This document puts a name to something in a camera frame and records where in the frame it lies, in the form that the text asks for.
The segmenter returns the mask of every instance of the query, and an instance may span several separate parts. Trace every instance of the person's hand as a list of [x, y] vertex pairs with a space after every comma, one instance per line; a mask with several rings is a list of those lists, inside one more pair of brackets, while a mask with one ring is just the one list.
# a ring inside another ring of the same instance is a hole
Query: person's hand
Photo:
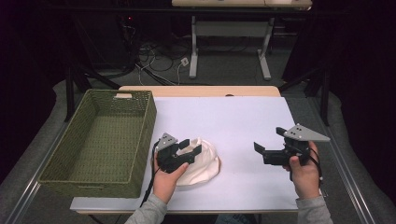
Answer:
[[[314, 142], [309, 141], [309, 147], [318, 153], [318, 148]], [[312, 151], [311, 157], [316, 161], [318, 160], [318, 156]], [[299, 158], [293, 156], [290, 158], [290, 167], [284, 168], [292, 170], [292, 180], [300, 199], [311, 199], [320, 195], [318, 167], [311, 160], [306, 165], [301, 166]]]
[[186, 172], [189, 164], [187, 162], [179, 166], [174, 172], [168, 174], [162, 171], [157, 162], [158, 153], [154, 154], [154, 176], [153, 193], [164, 203], [169, 203], [176, 188], [178, 179]]

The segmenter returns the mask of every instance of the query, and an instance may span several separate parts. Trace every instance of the white table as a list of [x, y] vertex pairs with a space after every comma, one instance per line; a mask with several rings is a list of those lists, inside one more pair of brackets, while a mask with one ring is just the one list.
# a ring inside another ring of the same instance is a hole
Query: white table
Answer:
[[[154, 93], [154, 100], [158, 112], [151, 145], [164, 132], [179, 141], [200, 136], [216, 147], [222, 161], [220, 173], [212, 180], [177, 187], [168, 204], [170, 214], [296, 211], [297, 196], [289, 173], [263, 164], [262, 155], [253, 147], [257, 142], [268, 149], [283, 148], [276, 127], [294, 125], [284, 98], [158, 97]], [[77, 197], [70, 209], [81, 214], [132, 213], [141, 204], [149, 180], [148, 162], [140, 198]]]

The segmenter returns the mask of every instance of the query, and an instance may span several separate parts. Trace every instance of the sleeve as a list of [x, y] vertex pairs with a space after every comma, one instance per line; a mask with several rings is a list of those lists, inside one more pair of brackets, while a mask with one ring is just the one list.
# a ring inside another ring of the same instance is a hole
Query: sleeve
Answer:
[[142, 207], [134, 211], [125, 224], [160, 224], [166, 215], [166, 211], [166, 203], [154, 194], [150, 194], [148, 200], [143, 203]]
[[323, 196], [319, 196], [314, 199], [297, 199], [296, 202], [299, 209], [299, 224], [332, 224], [332, 218], [330, 216], [329, 209], [326, 206], [326, 202], [323, 199]]

